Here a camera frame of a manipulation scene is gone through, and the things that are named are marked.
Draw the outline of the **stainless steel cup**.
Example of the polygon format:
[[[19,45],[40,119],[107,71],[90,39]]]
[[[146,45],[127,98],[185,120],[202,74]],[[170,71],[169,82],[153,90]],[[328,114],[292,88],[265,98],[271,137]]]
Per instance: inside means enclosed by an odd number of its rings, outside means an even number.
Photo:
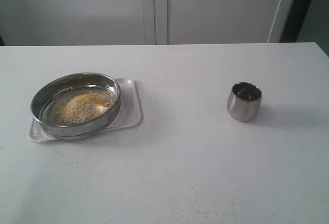
[[[262,101],[261,89],[248,82],[239,82],[232,86],[228,100],[229,115],[240,121],[247,122],[259,112]]]

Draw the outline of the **yellow millet grains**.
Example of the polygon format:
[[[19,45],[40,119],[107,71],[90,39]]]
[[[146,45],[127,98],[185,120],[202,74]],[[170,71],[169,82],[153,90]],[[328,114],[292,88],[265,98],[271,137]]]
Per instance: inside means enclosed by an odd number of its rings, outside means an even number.
[[[73,91],[58,99],[53,106],[54,120],[59,125],[90,121],[111,108],[117,95],[105,90]]]

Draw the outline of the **round stainless steel sieve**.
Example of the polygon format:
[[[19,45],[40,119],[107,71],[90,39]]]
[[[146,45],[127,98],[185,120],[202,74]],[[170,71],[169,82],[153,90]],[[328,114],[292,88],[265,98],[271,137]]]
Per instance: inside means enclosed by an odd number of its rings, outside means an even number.
[[[54,103],[64,95],[81,90],[105,90],[117,95],[115,104],[100,116],[75,125],[59,125],[54,120]],[[101,73],[74,73],[58,78],[42,87],[33,97],[30,109],[33,118],[44,132],[64,140],[80,139],[109,126],[118,116],[121,106],[121,88],[118,82]]]

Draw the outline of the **white plastic tray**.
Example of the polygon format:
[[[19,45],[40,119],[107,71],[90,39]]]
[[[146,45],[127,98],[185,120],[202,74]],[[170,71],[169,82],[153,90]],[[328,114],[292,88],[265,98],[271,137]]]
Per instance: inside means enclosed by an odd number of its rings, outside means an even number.
[[[114,130],[130,128],[137,125],[142,118],[140,101],[136,84],[133,79],[125,77],[116,79],[121,88],[121,106],[116,119],[105,129],[94,133],[107,133]],[[56,141],[57,138],[43,131],[41,126],[32,119],[27,137],[31,142],[50,142]]]

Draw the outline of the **white cabinet doors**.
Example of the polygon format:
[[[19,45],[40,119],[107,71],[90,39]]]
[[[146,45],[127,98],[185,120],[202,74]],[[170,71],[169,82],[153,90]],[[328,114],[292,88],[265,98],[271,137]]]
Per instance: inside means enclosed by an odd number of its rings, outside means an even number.
[[[293,0],[1,0],[8,46],[277,42]]]

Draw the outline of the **dark vertical post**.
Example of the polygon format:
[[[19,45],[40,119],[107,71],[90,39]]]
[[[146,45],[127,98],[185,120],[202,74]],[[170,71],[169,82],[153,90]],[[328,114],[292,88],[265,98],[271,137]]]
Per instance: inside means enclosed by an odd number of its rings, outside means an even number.
[[[280,43],[297,41],[312,0],[293,0],[280,36]]]

